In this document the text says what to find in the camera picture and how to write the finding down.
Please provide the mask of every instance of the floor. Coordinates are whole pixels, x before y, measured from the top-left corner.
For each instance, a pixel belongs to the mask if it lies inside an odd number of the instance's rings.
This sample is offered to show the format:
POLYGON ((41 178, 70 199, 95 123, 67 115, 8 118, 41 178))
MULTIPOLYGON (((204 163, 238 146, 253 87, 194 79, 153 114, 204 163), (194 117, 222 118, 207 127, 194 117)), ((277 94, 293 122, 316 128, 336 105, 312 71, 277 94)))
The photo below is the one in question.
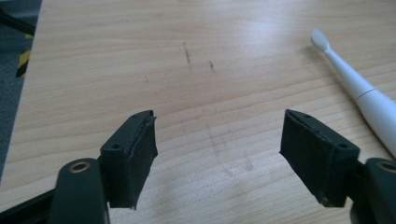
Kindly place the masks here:
MULTIPOLYGON (((0 8, 5 13, 34 26, 40 6, 41 0, 0 0, 0 8)), ((32 42, 32 38, 0 23, 0 181, 24 80, 24 77, 16 77, 20 55, 31 48, 32 42)))

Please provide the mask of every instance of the wooden table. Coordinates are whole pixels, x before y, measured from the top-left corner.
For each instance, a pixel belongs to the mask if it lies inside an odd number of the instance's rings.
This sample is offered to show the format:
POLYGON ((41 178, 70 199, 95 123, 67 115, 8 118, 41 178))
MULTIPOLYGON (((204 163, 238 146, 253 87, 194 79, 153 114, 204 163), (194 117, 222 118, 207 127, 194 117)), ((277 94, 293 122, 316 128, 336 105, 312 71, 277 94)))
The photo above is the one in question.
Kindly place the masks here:
POLYGON ((332 47, 396 99, 396 3, 44 0, 0 188, 0 210, 97 158, 153 109, 159 156, 136 211, 112 223, 349 223, 323 208, 278 153, 284 110, 310 114, 389 159, 331 65, 332 47))

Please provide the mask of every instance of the toothbrush head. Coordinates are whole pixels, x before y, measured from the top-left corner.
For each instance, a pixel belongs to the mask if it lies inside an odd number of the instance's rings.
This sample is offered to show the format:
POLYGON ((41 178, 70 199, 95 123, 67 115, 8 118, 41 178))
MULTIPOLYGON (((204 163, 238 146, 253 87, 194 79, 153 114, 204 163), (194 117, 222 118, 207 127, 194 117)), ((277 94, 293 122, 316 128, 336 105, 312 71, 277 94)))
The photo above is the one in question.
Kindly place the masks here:
POLYGON ((326 35, 323 34, 323 32, 321 32, 319 29, 315 29, 312 31, 311 42, 317 49, 322 52, 330 48, 329 40, 327 39, 326 35))

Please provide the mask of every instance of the small hole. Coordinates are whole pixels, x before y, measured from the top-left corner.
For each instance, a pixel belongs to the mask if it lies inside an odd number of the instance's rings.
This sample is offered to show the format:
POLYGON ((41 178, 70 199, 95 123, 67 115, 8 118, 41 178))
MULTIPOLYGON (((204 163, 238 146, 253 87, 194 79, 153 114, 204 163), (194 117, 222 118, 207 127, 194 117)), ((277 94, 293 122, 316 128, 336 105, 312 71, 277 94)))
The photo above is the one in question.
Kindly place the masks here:
POLYGON ((342 147, 342 148, 347 148, 347 144, 344 144, 344 143, 338 144, 338 146, 339 146, 339 147, 342 147))
POLYGON ((90 166, 91 166, 91 164, 89 162, 82 161, 82 162, 78 162, 78 163, 75 163, 72 166, 70 166, 69 171, 71 173, 79 173, 79 172, 85 171, 90 166))
POLYGON ((119 145, 119 144, 113 144, 113 146, 111 146, 111 148, 114 148, 114 149, 117 149, 117 148, 120 148, 121 146, 119 145))
POLYGON ((390 162, 380 161, 377 165, 386 171, 396 173, 396 166, 390 162))

